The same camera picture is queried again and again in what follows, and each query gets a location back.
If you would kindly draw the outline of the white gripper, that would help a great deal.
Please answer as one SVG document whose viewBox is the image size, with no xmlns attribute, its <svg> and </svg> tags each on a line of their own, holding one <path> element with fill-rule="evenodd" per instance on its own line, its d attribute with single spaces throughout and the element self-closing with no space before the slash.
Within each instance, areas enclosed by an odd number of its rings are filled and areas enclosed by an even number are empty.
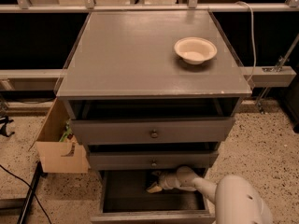
<svg viewBox="0 0 299 224">
<path fill-rule="evenodd" d="M 153 171 L 154 176 L 159 176 L 158 184 L 152 184 L 147 188 L 148 193 L 157 193 L 163 189 L 174 189 L 178 186 L 177 175 L 172 172 Z"/>
</svg>

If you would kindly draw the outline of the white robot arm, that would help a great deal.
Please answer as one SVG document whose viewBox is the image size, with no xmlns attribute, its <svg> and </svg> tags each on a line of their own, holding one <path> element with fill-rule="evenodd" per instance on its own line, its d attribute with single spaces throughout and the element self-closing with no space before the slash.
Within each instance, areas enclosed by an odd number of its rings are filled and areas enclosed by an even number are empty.
<svg viewBox="0 0 299 224">
<path fill-rule="evenodd" d="M 199 176 L 192 168 L 180 166 L 175 172 L 154 171 L 148 193 L 180 189 L 198 191 L 215 206 L 213 224 L 273 224 L 273 214 L 248 180 L 227 175 L 218 183 Z"/>
</svg>

